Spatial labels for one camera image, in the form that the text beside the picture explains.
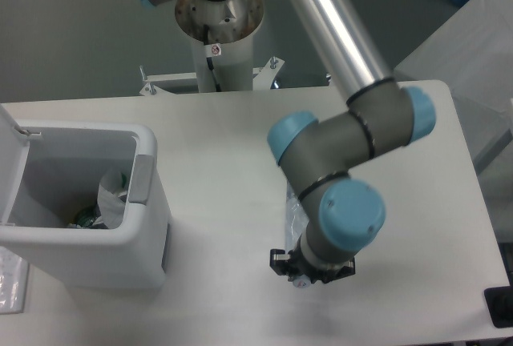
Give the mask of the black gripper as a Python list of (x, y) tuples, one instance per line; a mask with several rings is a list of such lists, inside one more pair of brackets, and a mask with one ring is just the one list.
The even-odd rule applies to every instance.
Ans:
[(286, 276), (290, 282), (306, 277), (311, 284), (317, 281), (328, 284), (356, 273), (355, 258), (343, 264), (327, 264), (318, 259), (311, 264), (300, 250), (286, 252), (283, 249), (271, 249), (269, 266), (277, 275)]

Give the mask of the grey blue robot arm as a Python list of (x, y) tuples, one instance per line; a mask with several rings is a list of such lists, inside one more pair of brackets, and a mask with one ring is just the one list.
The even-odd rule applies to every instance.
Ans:
[[(139, 0), (174, 2), (176, 22), (192, 43), (201, 92), (254, 88), (252, 37), (262, 0)], [(417, 87), (400, 87), (349, 0), (291, 0), (345, 100), (347, 111), (319, 121), (308, 111), (285, 116), (267, 141), (307, 223), (270, 267), (296, 287), (330, 283), (355, 273), (355, 255), (382, 228), (386, 208), (350, 170), (432, 132), (436, 111)]]

